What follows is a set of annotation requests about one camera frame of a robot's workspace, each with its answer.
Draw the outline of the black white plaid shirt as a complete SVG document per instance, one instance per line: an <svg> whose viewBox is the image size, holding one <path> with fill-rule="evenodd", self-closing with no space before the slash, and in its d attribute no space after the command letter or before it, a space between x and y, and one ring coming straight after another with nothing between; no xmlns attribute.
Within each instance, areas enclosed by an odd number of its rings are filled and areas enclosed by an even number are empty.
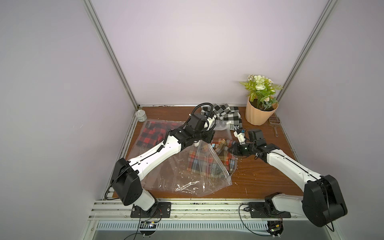
<svg viewBox="0 0 384 240"><path fill-rule="evenodd" d="M213 104L213 114L216 116L215 131L237 131L243 128L240 110L236 106Z"/></svg>

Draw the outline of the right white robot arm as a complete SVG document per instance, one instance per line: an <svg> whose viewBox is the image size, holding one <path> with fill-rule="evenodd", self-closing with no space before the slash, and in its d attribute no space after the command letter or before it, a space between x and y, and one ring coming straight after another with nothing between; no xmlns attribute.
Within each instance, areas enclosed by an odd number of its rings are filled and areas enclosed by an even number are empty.
<svg viewBox="0 0 384 240"><path fill-rule="evenodd" d="M237 138L229 152L237 157L255 156L291 179L303 192L302 196L275 193L265 198L267 208L307 217L317 227L323 227L347 215L338 181L331 175L321 175L301 165L275 144L268 144L260 129L237 130Z"/></svg>

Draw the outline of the multicolour plaid shirt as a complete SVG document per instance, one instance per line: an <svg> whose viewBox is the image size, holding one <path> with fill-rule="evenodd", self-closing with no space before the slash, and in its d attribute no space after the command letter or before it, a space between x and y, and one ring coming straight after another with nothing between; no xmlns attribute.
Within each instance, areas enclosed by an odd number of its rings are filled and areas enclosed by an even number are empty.
<svg viewBox="0 0 384 240"><path fill-rule="evenodd" d="M237 169L238 158L229 152L234 141L214 139L210 144L203 142L189 151L187 170L212 178L218 178L224 170L231 176Z"/></svg>

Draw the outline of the clear plastic vacuum bag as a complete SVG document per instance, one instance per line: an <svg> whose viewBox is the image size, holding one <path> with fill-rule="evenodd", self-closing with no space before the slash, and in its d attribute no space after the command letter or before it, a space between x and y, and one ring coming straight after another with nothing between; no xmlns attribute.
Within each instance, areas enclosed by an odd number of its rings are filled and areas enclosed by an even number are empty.
<svg viewBox="0 0 384 240"><path fill-rule="evenodd" d="M230 130L215 131L214 139L233 141ZM226 170L218 178L202 176L187 170L189 151L202 143L189 146L158 165L141 181L142 187L147 191L186 194L200 198L231 186L232 175L230 176Z"/></svg>

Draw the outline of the red black plaid shirt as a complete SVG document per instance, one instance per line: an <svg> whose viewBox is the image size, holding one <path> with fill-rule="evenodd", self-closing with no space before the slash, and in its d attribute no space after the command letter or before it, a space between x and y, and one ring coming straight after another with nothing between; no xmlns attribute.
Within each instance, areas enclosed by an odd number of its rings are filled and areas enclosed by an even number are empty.
<svg viewBox="0 0 384 240"><path fill-rule="evenodd" d="M150 149L164 140L168 130L176 129L181 125L180 121L147 120L136 141L136 146Z"/></svg>

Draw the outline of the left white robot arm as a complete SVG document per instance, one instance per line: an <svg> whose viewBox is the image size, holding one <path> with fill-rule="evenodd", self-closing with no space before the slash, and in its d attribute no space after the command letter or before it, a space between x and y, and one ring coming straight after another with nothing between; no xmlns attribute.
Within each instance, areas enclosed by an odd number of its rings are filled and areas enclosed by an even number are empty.
<svg viewBox="0 0 384 240"><path fill-rule="evenodd" d="M147 152L115 163L110 187L119 196L125 206L135 205L143 211L149 211L157 204L157 199L144 190L141 181L158 165L185 148L204 141L210 143L215 134L216 117L213 114L197 115L191 113L180 127L166 133L162 142Z"/></svg>

